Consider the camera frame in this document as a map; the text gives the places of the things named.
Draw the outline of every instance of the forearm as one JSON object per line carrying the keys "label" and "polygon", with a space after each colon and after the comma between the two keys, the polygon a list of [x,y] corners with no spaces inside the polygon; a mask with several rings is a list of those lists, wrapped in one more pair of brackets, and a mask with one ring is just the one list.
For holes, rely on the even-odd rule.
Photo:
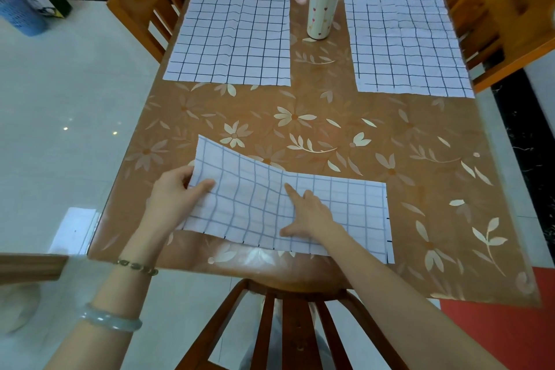
{"label": "forearm", "polygon": [[505,369],[342,228],[321,242],[409,368]]}
{"label": "forearm", "polygon": [[[131,237],[121,258],[153,267],[163,240],[152,240],[140,230]],[[138,319],[151,276],[116,266],[101,285],[93,307],[113,315]],[[58,347],[45,370],[117,370],[121,367],[132,333],[116,331],[81,320]]]}

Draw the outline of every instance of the bracelet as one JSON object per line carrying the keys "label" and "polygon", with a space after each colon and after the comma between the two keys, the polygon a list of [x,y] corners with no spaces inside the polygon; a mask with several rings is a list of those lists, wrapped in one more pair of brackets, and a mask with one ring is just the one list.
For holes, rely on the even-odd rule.
{"label": "bracelet", "polygon": [[80,317],[81,319],[85,319],[94,325],[123,332],[138,331],[143,325],[140,319],[125,319],[123,317],[108,313],[105,310],[99,310],[90,303],[85,304]]}
{"label": "bracelet", "polygon": [[151,277],[158,275],[158,269],[156,268],[149,268],[147,266],[143,266],[140,263],[131,263],[129,261],[126,261],[124,259],[118,259],[117,262],[115,262],[115,264],[120,264],[121,266],[129,266],[131,269],[134,269],[136,271],[145,273]]}

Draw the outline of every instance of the tiled floor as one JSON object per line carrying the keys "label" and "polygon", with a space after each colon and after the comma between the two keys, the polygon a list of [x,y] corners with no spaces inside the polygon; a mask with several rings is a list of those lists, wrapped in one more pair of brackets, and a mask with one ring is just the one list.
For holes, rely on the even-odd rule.
{"label": "tiled floor", "polygon": [[[70,18],[35,38],[0,21],[2,251],[48,252],[69,219],[86,237],[104,207],[158,69],[105,3],[73,5]],[[532,265],[553,267],[491,92],[477,101],[522,246]],[[70,253],[79,251],[72,250],[74,245],[68,245]],[[29,324],[0,339],[2,370],[42,368],[109,269],[74,257],[59,281],[42,284],[42,299]],[[142,313],[144,328],[134,336],[123,368],[174,368],[236,282],[162,271],[153,279]],[[330,304],[330,312],[354,368],[387,368],[342,306]],[[245,297],[212,354],[214,362],[238,367],[259,313],[260,299]]]}

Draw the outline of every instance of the wooden table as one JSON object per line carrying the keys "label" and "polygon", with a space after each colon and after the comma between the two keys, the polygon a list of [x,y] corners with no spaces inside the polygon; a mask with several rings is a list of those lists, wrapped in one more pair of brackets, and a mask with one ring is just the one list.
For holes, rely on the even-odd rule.
{"label": "wooden table", "polygon": [[[245,155],[288,171],[386,182],[396,262],[390,266],[423,295],[538,304],[475,100],[357,92],[343,1],[326,40],[304,40],[306,17],[306,7],[292,1],[291,87],[235,85],[232,94],[225,85],[164,81],[174,34],[89,257],[115,261],[160,174],[194,159],[198,134],[219,141],[224,124],[239,121],[253,131],[243,138],[245,148],[235,148]],[[278,107],[291,114],[286,125],[274,118]],[[303,114],[316,118],[300,119]],[[356,146],[359,132],[372,142]],[[290,134],[336,149],[287,149]],[[349,286],[329,257],[268,251],[190,231],[172,234],[158,266],[249,277],[285,289]]]}

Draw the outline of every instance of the red object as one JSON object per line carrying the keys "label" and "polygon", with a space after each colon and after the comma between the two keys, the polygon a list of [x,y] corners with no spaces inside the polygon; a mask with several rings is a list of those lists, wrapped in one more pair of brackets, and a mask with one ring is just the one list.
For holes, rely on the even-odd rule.
{"label": "red object", "polygon": [[542,308],[441,300],[441,310],[509,370],[555,368],[555,269],[533,268]]}

